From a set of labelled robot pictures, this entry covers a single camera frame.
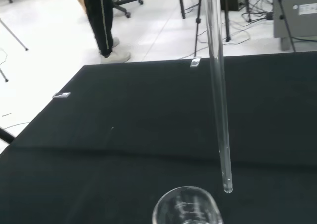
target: black cable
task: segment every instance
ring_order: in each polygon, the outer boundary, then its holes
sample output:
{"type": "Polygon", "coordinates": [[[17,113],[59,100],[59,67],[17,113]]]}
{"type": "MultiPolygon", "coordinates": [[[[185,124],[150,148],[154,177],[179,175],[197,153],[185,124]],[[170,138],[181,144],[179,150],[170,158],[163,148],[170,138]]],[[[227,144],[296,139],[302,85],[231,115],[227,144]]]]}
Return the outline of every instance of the black cable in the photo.
{"type": "Polygon", "coordinates": [[[299,40],[299,41],[304,41],[304,42],[317,42],[317,40],[302,39],[302,38],[297,38],[297,37],[293,37],[293,39],[299,40]]]}
{"type": "Polygon", "coordinates": [[[9,126],[9,127],[7,127],[7,128],[4,128],[4,130],[7,130],[7,129],[9,129],[9,128],[13,128],[13,127],[15,127],[15,126],[24,125],[24,124],[29,124],[29,122],[24,122],[24,123],[19,123],[19,124],[13,125],[13,126],[9,126]]]}
{"type": "Polygon", "coordinates": [[[287,29],[288,37],[289,37],[289,39],[291,40],[292,48],[293,48],[293,51],[294,51],[294,53],[295,53],[295,52],[296,52],[296,49],[295,49],[295,45],[294,45],[294,41],[293,41],[291,29],[289,28],[288,20],[287,20],[285,11],[284,11],[284,6],[283,6],[283,4],[282,4],[282,0],[277,0],[277,1],[278,1],[278,3],[279,3],[279,7],[281,8],[282,16],[283,16],[283,19],[285,20],[285,26],[286,26],[286,29],[287,29]]]}

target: black table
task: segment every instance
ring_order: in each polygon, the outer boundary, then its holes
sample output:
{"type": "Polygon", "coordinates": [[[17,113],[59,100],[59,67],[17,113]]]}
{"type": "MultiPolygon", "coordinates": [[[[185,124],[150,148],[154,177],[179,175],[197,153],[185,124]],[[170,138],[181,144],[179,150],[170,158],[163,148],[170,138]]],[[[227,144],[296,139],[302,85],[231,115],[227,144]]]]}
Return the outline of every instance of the black table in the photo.
{"type": "Polygon", "coordinates": [[[186,185],[210,192],[226,224],[316,223],[316,59],[225,59],[229,195],[208,60],[83,67],[2,153],[0,223],[150,224],[186,185]]]}

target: glass beaker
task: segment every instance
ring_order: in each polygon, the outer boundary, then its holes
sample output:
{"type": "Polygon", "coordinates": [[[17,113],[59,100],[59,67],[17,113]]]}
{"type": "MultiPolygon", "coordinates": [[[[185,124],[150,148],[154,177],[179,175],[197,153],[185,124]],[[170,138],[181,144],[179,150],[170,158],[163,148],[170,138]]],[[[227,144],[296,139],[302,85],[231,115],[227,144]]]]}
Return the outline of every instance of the glass beaker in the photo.
{"type": "Polygon", "coordinates": [[[223,220],[213,197],[189,186],[161,197],[153,210],[152,224],[223,224],[223,220]]]}

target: metal pole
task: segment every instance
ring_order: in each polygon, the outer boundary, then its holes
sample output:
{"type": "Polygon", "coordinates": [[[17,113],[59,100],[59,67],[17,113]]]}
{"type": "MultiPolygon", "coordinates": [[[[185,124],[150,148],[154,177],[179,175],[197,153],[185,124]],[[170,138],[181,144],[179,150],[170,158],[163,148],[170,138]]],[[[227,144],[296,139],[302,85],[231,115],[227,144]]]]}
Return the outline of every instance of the metal pole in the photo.
{"type": "Polygon", "coordinates": [[[220,0],[204,0],[211,69],[211,85],[224,191],[232,192],[228,112],[223,64],[220,0]]]}
{"type": "Polygon", "coordinates": [[[27,51],[28,48],[20,41],[20,39],[8,28],[8,26],[1,20],[0,18],[0,23],[9,31],[9,33],[23,46],[23,48],[27,51]]]}

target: white floor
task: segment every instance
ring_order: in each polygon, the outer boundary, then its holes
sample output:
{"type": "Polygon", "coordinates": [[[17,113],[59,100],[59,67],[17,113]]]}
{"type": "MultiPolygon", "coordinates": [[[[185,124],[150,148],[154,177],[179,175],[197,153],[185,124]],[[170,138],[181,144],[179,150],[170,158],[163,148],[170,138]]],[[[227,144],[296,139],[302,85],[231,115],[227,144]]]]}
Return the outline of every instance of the white floor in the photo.
{"type": "MultiPolygon", "coordinates": [[[[25,52],[0,25],[0,48],[8,53],[1,69],[10,80],[5,83],[0,77],[3,128],[30,122],[83,65],[99,63],[94,35],[76,0],[13,1],[9,4],[0,0],[0,17],[30,50],[25,52]]],[[[185,8],[193,4],[191,0],[184,1],[185,8]]],[[[197,9],[182,19],[179,0],[144,0],[143,6],[136,2],[125,7],[132,18],[116,11],[113,34],[120,38],[121,49],[131,50],[131,62],[179,59],[193,52],[197,9]]],[[[231,12],[230,20],[245,25],[242,12],[231,12]]],[[[206,30],[203,15],[202,18],[200,33],[206,30]]],[[[231,25],[242,29],[235,23],[231,25]]],[[[273,38],[272,21],[255,23],[247,32],[251,39],[239,45],[225,45],[225,56],[281,52],[279,40],[273,38]]],[[[247,33],[241,32],[231,42],[247,38],[247,33]]],[[[202,34],[200,40],[207,41],[207,34],[202,34]]],[[[198,44],[199,49],[206,46],[198,44]]],[[[317,50],[317,43],[297,43],[296,47],[298,51],[317,50]]],[[[198,56],[207,57],[208,49],[200,50],[198,56]]],[[[0,63],[4,60],[5,54],[0,51],[0,63]]],[[[8,131],[18,135],[25,126],[8,131]]],[[[0,152],[5,146],[0,143],[0,152]]]]}

